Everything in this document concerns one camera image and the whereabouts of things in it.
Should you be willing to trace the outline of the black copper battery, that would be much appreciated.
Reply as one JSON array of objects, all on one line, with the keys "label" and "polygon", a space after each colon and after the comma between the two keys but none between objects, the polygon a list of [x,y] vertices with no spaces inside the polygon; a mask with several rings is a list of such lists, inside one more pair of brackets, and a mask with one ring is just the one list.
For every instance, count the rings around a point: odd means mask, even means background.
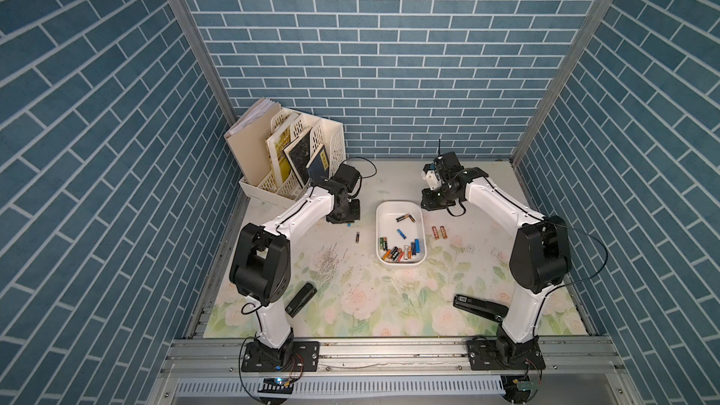
[{"label": "black copper battery", "polygon": [[401,222],[401,221],[410,221],[412,223],[416,223],[416,219],[414,218],[414,216],[409,213],[399,216],[399,217],[396,217],[396,222]]}]

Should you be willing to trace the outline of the white plastic storage box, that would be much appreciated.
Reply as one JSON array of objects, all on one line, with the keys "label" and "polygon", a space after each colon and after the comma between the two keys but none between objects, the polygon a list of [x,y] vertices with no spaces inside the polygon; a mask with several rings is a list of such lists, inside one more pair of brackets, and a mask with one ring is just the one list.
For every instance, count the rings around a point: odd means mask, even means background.
[{"label": "white plastic storage box", "polygon": [[414,202],[382,202],[376,209],[376,236],[383,266],[413,268],[427,259],[422,209]]}]

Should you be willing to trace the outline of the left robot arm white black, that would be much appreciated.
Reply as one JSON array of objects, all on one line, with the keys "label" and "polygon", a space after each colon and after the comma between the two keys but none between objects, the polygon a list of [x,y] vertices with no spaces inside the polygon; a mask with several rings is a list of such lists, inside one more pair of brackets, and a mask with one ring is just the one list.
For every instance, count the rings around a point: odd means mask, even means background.
[{"label": "left robot arm white black", "polygon": [[283,294],[292,277],[292,248],[318,221],[346,224],[360,218],[354,191],[361,174],[342,163],[330,178],[312,181],[309,189],[285,212],[262,224],[245,225],[234,246],[229,281],[247,298],[257,315],[258,343],[280,350],[292,340]]}]

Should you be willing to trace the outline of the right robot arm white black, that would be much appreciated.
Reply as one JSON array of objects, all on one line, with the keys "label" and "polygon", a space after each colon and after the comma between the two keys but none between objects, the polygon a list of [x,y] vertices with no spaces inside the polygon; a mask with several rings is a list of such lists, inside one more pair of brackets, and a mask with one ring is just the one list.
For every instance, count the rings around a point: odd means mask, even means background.
[{"label": "right robot arm white black", "polygon": [[566,223],[513,199],[483,170],[463,167],[453,152],[425,165],[423,178],[423,209],[448,211],[472,204],[515,238],[509,268],[516,286],[500,334],[516,344],[531,341],[547,296],[572,268]]}]

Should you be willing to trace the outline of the dark blue book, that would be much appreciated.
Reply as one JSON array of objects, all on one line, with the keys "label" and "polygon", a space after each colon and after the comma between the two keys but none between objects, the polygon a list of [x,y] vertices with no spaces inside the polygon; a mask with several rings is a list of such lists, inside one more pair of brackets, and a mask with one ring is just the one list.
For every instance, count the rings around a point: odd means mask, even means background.
[{"label": "dark blue book", "polygon": [[315,183],[320,183],[324,178],[330,176],[330,160],[328,159],[326,146],[324,144],[318,147],[311,156],[306,169],[309,179]]}]

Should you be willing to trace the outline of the white perforated file organizer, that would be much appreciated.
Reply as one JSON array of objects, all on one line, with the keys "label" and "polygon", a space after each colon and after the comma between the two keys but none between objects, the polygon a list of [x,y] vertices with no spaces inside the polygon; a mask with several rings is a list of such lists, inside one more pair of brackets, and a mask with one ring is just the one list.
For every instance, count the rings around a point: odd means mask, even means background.
[{"label": "white perforated file organizer", "polygon": [[250,198],[289,207],[311,180],[333,176],[346,159],[337,121],[259,99],[225,133]]}]

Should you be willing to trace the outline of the black cover book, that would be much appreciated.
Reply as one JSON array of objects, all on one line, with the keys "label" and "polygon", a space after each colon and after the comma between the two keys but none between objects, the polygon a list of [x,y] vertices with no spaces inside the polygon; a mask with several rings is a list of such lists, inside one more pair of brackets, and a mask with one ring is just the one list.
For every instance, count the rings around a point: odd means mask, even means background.
[{"label": "black cover book", "polygon": [[307,165],[311,159],[311,128],[306,127],[288,146],[283,149],[292,173],[301,187],[309,182]]}]

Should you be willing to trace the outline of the yellow cover book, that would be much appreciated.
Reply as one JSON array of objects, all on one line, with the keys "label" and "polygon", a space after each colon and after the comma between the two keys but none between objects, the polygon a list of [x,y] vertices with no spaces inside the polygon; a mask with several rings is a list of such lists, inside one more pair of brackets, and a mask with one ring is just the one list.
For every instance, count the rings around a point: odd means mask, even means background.
[{"label": "yellow cover book", "polygon": [[291,173],[290,162],[284,149],[293,140],[293,126],[298,118],[298,112],[282,109],[271,119],[271,135],[267,138],[266,145],[278,189]]}]

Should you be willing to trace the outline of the beige paper folder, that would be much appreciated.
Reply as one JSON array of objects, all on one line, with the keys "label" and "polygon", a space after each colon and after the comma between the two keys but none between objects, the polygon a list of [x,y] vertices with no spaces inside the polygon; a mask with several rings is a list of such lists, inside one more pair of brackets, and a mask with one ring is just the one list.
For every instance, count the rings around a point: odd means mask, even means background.
[{"label": "beige paper folder", "polygon": [[247,183],[257,186],[271,171],[266,140],[272,135],[272,118],[281,105],[271,99],[258,99],[224,137]]}]

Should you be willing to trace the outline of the black stapler left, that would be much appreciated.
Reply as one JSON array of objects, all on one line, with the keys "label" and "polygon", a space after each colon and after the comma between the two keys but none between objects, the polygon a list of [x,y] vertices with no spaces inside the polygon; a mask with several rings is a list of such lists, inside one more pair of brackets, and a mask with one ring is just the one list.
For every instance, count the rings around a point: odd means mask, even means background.
[{"label": "black stapler left", "polygon": [[291,318],[296,317],[303,307],[311,301],[317,294],[317,288],[311,282],[306,282],[300,290],[295,294],[290,303],[285,307],[285,311]]}]

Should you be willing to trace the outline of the black stapler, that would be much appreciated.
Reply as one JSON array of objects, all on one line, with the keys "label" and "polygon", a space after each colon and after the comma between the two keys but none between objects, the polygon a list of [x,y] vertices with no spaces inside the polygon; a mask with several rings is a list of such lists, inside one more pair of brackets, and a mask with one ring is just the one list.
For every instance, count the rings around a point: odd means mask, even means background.
[{"label": "black stapler", "polygon": [[317,288],[311,282],[306,282],[300,290],[295,294],[290,303],[285,307],[285,311],[291,318],[296,317],[303,307],[311,301],[317,294]]},{"label": "black stapler", "polygon": [[478,299],[463,294],[455,295],[453,307],[495,323],[501,323],[509,311],[509,307],[501,303]]}]

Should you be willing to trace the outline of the black stapler right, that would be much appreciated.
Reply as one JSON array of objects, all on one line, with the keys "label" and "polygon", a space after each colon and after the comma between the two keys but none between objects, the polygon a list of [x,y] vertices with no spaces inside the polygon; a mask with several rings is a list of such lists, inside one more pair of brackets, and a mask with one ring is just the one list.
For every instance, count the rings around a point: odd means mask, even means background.
[{"label": "black stapler right", "polygon": [[463,294],[455,295],[453,307],[495,323],[501,323],[509,311],[509,307],[501,303],[478,299]]}]

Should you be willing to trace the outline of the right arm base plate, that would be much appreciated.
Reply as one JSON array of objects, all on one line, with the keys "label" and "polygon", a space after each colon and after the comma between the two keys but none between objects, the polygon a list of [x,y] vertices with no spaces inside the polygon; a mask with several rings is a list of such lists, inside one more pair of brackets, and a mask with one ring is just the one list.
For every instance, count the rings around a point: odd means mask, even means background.
[{"label": "right arm base plate", "polygon": [[473,371],[543,371],[546,363],[538,339],[514,344],[477,337],[466,342]]}]

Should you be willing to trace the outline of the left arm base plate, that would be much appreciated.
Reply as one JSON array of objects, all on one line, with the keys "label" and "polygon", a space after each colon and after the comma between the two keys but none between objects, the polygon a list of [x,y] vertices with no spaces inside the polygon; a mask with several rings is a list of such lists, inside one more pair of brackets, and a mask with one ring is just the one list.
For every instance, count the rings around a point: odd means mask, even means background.
[{"label": "left arm base plate", "polygon": [[240,358],[243,373],[315,372],[318,367],[318,341],[291,341],[279,349],[270,348],[253,339]]}]

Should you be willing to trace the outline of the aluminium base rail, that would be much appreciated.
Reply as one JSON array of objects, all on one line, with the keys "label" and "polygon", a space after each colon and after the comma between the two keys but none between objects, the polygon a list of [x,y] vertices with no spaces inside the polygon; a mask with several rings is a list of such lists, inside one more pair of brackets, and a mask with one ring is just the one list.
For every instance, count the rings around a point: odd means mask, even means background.
[{"label": "aluminium base rail", "polygon": [[[247,344],[239,339],[175,341],[157,375],[153,404],[506,404],[511,398],[532,404],[638,404],[641,395],[608,337],[542,337],[543,370],[472,370],[469,337],[370,337],[306,339],[318,341],[315,372],[243,373],[240,358]],[[309,377],[474,376],[497,375],[505,394],[472,396],[341,397],[176,397],[186,380],[271,377],[288,391]]]}]

